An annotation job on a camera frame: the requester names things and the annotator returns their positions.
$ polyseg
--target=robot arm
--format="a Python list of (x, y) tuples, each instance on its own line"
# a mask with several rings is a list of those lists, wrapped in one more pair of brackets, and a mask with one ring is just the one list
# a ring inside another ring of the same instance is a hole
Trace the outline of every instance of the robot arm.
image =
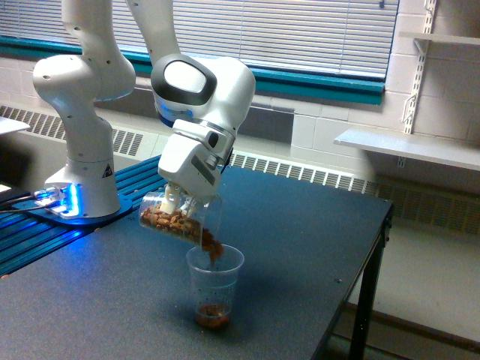
[(182, 55), (173, 27), (172, 0), (127, 0), (150, 53), (151, 85), (161, 121), (172, 127), (158, 164), (168, 180), (171, 206), (185, 191), (197, 199), (216, 194), (220, 171), (255, 92), (251, 71), (234, 58)]
[[(63, 218), (97, 218), (116, 212), (120, 205), (113, 176), (112, 128), (96, 115), (94, 101), (129, 94), (135, 72), (116, 45), (111, 0), (63, 0), (62, 19), (82, 44), (82, 55), (40, 60), (33, 73), (37, 93), (57, 110), (67, 140), (67, 165), (47, 179), (46, 186), (75, 194), (75, 206), (50, 211)], [(45, 199), (39, 205), (56, 200)]]

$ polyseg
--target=window blinds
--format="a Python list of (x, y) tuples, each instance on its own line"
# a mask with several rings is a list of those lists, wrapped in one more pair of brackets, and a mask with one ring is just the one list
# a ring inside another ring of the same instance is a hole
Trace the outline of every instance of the window blinds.
[[(174, 0), (183, 53), (232, 56), (261, 68), (383, 78), (399, 0)], [(77, 41), (61, 0), (0, 0), (0, 35)], [(123, 0), (113, 0), (123, 50), (146, 52)]]

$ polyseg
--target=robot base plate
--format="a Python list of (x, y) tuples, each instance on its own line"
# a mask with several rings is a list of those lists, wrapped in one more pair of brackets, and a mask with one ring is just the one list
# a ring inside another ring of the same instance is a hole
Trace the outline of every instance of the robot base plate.
[[(50, 211), (45, 209), (27, 211), (26, 213), (40, 218), (45, 221), (51, 221), (56, 224), (67, 225), (70, 227), (103, 227), (114, 220), (128, 214), (132, 209), (132, 200), (125, 195), (118, 195), (118, 200), (120, 201), (120, 209), (113, 214), (102, 216), (102, 217), (84, 217), (77, 219), (63, 219)], [(37, 206), (34, 201), (25, 201), (20, 202), (14, 206), (15, 209), (29, 209)]]

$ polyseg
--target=window sill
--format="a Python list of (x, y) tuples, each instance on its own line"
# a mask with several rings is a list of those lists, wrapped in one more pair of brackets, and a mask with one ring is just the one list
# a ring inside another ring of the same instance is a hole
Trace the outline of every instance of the window sill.
[[(58, 54), (81, 54), (79, 46), (0, 36), (0, 55), (46, 58)], [(147, 54), (123, 52), (137, 73), (150, 74), (152, 64)], [(256, 90), (279, 95), (322, 98), (361, 104), (380, 105), (384, 82), (343, 79), (307, 73), (292, 73), (251, 67), (256, 79)]]

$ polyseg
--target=table leg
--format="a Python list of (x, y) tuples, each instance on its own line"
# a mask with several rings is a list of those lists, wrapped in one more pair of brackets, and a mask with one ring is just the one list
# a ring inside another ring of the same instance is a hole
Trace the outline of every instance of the table leg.
[(360, 296), (353, 326), (352, 343), (350, 344), (349, 360), (363, 359), (365, 344), (367, 343), (368, 326), (374, 307), (375, 291), (377, 290), (378, 275), (382, 262), (383, 248), (385, 247), (386, 234), (382, 231), (382, 238), (376, 244), (361, 279)]

